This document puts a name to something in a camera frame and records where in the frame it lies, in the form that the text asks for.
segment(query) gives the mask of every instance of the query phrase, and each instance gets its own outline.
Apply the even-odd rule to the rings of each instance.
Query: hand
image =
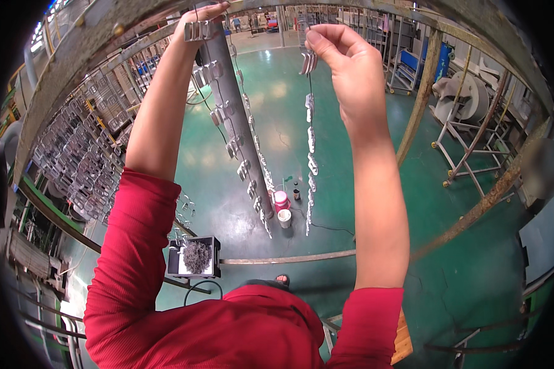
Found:
[[[319,24],[306,29],[305,45],[332,70],[332,85],[351,141],[379,135],[383,129],[387,133],[380,52],[344,25]]]
[[[177,29],[174,31],[172,36],[172,43],[181,44],[182,48],[194,55],[197,50],[201,47],[203,41],[188,41],[185,42],[185,23],[187,22],[197,22],[197,21],[207,21],[211,19],[218,18],[226,9],[230,7],[230,3],[227,1],[220,2],[214,5],[207,5],[202,8],[198,8],[197,12],[191,10],[183,14],[181,20],[178,22]]]

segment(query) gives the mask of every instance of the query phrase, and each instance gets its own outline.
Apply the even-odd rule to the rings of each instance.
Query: factory floor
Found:
[[[243,53],[241,50],[250,47],[247,40],[255,42],[256,48],[259,45],[271,48],[275,40],[278,45],[279,35],[261,35],[266,40],[264,43],[259,42],[263,39],[246,39],[242,35],[237,35],[238,43],[235,41],[240,51],[237,61],[244,75],[244,89],[251,101],[261,150],[279,189],[284,184],[291,198],[293,181],[300,183],[302,201],[294,202],[292,208],[303,210],[308,191],[308,123],[304,102],[310,86],[308,78],[298,74],[302,58],[295,47]],[[314,157],[319,164],[319,175],[309,237],[305,236],[301,212],[293,211],[292,228],[287,232],[279,227],[276,217],[271,219],[273,239],[269,240],[252,209],[246,184],[236,174],[239,163],[230,160],[207,107],[204,104],[187,107],[175,181],[196,203],[197,216],[192,219],[191,229],[200,236],[218,238],[222,243],[222,259],[300,256],[355,247],[352,240],[355,221],[351,148],[339,116],[330,69],[322,61],[312,73],[312,89],[317,142]],[[208,92],[206,87],[203,93],[207,96]],[[406,96],[398,91],[386,93],[388,125],[396,148],[411,114],[414,95],[416,93]],[[458,178],[449,188],[442,187],[449,167],[442,153],[431,148],[440,129],[427,110],[400,169],[413,252],[446,231],[480,200],[469,177]],[[459,144],[448,136],[443,143],[454,160],[458,160],[460,152],[463,153]],[[477,158],[469,163],[474,169],[489,164]],[[493,174],[479,176],[485,191],[496,181]],[[511,202],[496,205],[448,244],[410,265],[403,309],[414,352],[395,367],[450,368],[453,354],[428,351],[423,345],[449,346],[464,336],[454,333],[458,327],[488,325],[519,314],[524,261],[516,233],[528,220],[524,206],[514,196]],[[86,233],[102,243],[104,226],[91,224],[87,228]],[[71,266],[78,265],[69,277],[67,297],[70,304],[65,304],[66,309],[82,316],[86,286],[90,284],[98,255],[68,242],[63,257]],[[222,278],[217,281],[223,291],[228,292],[247,279],[273,279],[280,273],[289,275],[294,293],[308,302],[320,317],[328,318],[341,313],[353,290],[355,256],[295,264],[222,265]],[[201,287],[213,293],[210,296],[193,292],[189,304],[219,298],[219,291],[213,284]],[[165,310],[181,306],[185,291],[163,284],[156,308]],[[520,325],[482,332],[468,342],[468,347],[511,343],[520,332]],[[321,353],[328,358],[325,344]],[[468,355],[464,367],[500,368],[515,354]],[[90,367],[85,351],[82,356],[86,367]]]

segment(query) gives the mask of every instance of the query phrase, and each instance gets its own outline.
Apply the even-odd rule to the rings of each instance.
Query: blue machine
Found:
[[[419,86],[420,83],[421,83],[421,76],[422,76],[422,73],[423,73],[423,65],[424,65],[424,61],[425,61],[425,57],[427,57],[427,47],[429,45],[429,38],[425,38],[424,42],[423,42],[423,47],[422,47],[422,59],[421,59],[421,67],[419,67],[419,73],[418,73],[418,76],[416,78],[416,86]],[[453,48],[451,46],[449,46],[448,44],[446,43],[442,43],[441,44],[441,52],[440,52],[440,56],[439,56],[439,63],[437,64],[437,70],[436,70],[436,73],[435,73],[435,82],[437,82],[440,78],[442,77],[445,77],[447,75],[447,69],[449,68],[450,66],[450,54],[453,52]],[[412,54],[412,53],[409,53],[408,51],[406,50],[402,50],[400,52],[400,65],[402,67],[400,67],[398,70],[397,70],[397,73],[399,74],[403,74],[404,75],[404,78],[407,78],[408,80],[412,80],[412,78],[414,78],[414,73],[416,71],[416,66],[417,66],[417,57]]]

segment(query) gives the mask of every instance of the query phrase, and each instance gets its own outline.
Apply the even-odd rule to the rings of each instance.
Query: red sleeve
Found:
[[[134,358],[119,358],[131,362],[151,344],[128,328],[155,311],[180,192],[175,183],[124,169],[84,312],[86,348],[99,366],[111,364],[107,353],[131,347]]]
[[[402,288],[362,288],[351,292],[327,368],[391,368]]]

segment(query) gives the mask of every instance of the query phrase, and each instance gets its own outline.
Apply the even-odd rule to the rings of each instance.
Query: white bucket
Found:
[[[291,211],[287,209],[281,209],[277,213],[277,218],[279,219],[279,224],[281,228],[289,228],[291,225]]]

